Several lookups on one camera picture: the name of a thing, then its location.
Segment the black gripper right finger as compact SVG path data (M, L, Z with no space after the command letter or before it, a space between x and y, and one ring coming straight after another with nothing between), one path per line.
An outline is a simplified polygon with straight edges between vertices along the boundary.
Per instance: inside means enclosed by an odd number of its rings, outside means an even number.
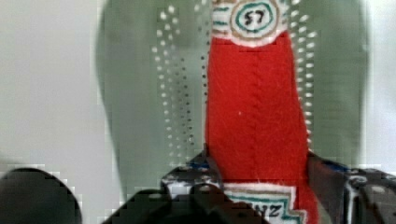
M348 168L309 152L309 187L332 224L396 224L396 176Z

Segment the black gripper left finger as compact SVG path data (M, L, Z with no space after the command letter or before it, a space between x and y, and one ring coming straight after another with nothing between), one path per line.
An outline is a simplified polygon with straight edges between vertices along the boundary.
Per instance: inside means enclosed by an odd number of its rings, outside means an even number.
M206 149L191 160L164 175L160 193L168 201L180 195L188 195L193 187L208 185L223 191L223 178L219 167Z

